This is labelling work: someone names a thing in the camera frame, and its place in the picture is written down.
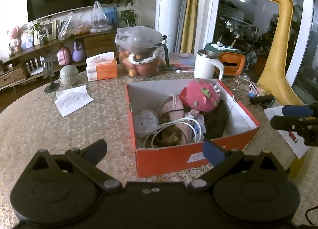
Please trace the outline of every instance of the orange tissue box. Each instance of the orange tissue box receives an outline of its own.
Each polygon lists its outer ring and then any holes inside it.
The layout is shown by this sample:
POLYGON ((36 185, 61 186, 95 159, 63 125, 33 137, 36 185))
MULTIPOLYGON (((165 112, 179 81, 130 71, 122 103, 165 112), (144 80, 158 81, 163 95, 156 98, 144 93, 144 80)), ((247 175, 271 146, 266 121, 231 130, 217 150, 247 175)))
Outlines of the orange tissue box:
POLYGON ((86 64, 88 81, 117 78, 117 61, 113 52, 89 57, 86 64))

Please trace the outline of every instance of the red box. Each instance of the red box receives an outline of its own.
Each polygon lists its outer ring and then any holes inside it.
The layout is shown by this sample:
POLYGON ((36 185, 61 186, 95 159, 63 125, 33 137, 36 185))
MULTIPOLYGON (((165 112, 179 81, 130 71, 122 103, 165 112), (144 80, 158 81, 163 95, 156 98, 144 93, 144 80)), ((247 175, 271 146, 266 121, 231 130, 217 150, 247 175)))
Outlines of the red box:
MULTIPOLYGON (((144 109, 157 112, 169 94, 179 95, 182 89, 188 86, 191 80, 160 80, 149 82, 128 83, 126 98, 128 104, 128 118, 132 146, 136 151, 136 165, 139 177, 189 169, 207 164, 202 155, 202 143, 192 143, 165 148, 143 148, 143 139, 140 139, 134 129, 134 113, 144 109)), ((213 141, 226 149, 244 149, 253 138, 260 123, 241 103, 234 100, 232 92, 222 82, 216 79, 209 80, 220 89, 221 99, 226 102, 228 116, 222 138, 213 141)))

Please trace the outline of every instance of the mug handle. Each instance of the mug handle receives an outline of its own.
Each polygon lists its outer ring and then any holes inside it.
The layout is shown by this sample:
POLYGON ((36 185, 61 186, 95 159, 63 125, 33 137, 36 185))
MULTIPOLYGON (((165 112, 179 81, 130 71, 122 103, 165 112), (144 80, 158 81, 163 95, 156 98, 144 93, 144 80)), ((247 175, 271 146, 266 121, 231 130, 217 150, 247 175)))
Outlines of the mug handle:
POLYGON ((224 74, 224 65, 219 59, 214 59, 213 65, 220 70, 219 80, 222 80, 224 74))

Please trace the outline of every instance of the green leaf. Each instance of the green leaf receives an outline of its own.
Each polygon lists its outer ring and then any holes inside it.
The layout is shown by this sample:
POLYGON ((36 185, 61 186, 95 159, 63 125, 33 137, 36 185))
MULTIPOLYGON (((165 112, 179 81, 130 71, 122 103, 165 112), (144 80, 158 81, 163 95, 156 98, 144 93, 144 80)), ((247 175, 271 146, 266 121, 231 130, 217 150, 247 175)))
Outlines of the green leaf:
POLYGON ((201 91, 202 91, 203 94, 205 94, 205 96, 206 96, 207 98, 210 98, 210 94, 209 94, 210 89, 205 89, 204 87, 202 87, 202 88, 201 88, 201 91))

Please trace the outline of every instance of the giraffe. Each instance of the giraffe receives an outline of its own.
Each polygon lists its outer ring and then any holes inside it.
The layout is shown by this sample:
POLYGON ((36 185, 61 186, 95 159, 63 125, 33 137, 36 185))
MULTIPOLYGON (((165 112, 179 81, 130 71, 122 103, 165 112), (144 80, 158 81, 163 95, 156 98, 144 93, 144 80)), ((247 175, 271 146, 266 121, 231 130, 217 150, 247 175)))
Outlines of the giraffe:
POLYGON ((293 0, 269 0, 279 4, 278 23, 268 59, 258 83, 283 105, 303 105, 285 76, 287 47, 293 16, 293 0))

